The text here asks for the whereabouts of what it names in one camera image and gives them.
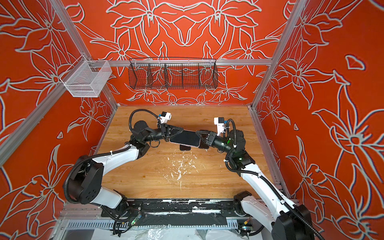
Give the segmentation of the purple phone case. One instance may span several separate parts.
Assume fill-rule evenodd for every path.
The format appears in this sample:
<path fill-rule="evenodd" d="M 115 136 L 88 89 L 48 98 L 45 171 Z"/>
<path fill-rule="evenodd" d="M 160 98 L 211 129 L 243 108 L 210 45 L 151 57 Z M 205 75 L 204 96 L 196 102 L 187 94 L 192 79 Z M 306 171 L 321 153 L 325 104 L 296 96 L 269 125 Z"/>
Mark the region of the purple phone case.
<path fill-rule="evenodd" d="M 170 138 L 169 142 L 173 144 L 179 144 L 189 147 L 199 147 L 200 146 L 200 137 L 193 131 L 182 131 L 181 133 Z"/>

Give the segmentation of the dark phone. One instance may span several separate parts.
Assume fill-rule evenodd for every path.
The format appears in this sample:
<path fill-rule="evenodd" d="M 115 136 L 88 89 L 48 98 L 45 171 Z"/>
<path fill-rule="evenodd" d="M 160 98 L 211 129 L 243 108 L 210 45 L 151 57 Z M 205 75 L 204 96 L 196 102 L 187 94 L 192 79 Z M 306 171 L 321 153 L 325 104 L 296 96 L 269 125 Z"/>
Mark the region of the dark phone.
<path fill-rule="evenodd" d="M 205 149 L 205 150 L 209 149 L 210 146 L 206 144 L 207 137 L 209 136 L 209 131 L 207 131 L 207 130 L 199 130 L 196 133 L 197 133 L 197 135 L 200 138 L 199 149 Z"/>

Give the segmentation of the black phone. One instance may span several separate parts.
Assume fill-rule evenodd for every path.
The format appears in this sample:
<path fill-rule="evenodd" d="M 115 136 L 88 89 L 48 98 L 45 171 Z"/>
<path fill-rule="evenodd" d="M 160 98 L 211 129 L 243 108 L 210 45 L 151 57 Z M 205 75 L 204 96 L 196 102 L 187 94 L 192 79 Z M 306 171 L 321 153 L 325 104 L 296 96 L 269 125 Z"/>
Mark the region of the black phone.
<path fill-rule="evenodd" d="M 180 151 L 190 151 L 192 147 L 190 146 L 185 146 L 185 145 L 180 145 Z"/>

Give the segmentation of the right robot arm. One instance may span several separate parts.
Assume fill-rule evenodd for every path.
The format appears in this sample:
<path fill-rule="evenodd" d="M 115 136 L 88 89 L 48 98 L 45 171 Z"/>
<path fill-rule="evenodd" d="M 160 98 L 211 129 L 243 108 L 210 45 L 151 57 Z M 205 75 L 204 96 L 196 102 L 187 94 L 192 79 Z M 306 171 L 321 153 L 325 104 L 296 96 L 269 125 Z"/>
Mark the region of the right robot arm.
<path fill-rule="evenodd" d="M 201 141 L 226 153 L 226 168 L 242 177 L 263 200 L 259 203 L 251 194 L 238 194 L 243 212 L 257 220 L 274 240 L 323 239 L 312 222 L 309 210 L 298 206 L 263 174 L 254 159 L 246 151 L 244 134 L 232 130 L 226 137 L 212 131 L 198 131 Z"/>

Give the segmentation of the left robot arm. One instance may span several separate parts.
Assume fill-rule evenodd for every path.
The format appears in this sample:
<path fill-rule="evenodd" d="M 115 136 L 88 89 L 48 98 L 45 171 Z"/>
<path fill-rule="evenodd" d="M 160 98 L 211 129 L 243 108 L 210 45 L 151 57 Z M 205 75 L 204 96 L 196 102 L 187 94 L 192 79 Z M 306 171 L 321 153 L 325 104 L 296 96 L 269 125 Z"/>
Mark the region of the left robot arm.
<path fill-rule="evenodd" d="M 138 121 L 129 127 L 132 135 L 122 148 L 93 156 L 82 156 L 77 160 L 63 184 L 64 195 L 69 203 L 118 208 L 124 196 L 102 186 L 104 175 L 143 157 L 151 147 L 150 143 L 161 140 L 168 142 L 184 131 L 181 127 L 161 123 L 157 124 L 156 129 L 152 129 L 145 121 Z"/>

